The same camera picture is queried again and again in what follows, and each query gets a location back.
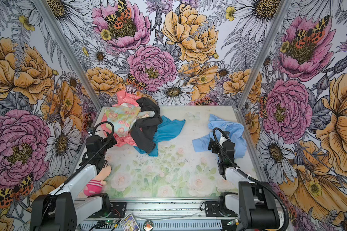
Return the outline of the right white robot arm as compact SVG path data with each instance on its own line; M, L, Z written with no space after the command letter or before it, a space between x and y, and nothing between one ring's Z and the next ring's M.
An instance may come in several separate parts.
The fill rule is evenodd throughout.
M228 226L233 226L237 231L286 230L287 211L283 201L267 182L254 179L235 163L236 144L230 140L228 132L214 128L212 133L208 149L218 155L219 174L238 187L238 192L223 192L219 197L220 214L235 216Z

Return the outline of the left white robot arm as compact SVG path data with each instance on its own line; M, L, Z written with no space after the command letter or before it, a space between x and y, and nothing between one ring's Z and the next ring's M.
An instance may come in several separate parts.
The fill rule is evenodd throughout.
M34 200L31 231L74 231L94 213L111 211L109 196L105 193L92 195L78 205L74 201L87 183L102 171L106 151L115 145L113 139L112 134L106 138L98 135L87 138L86 158L81 167L59 187Z

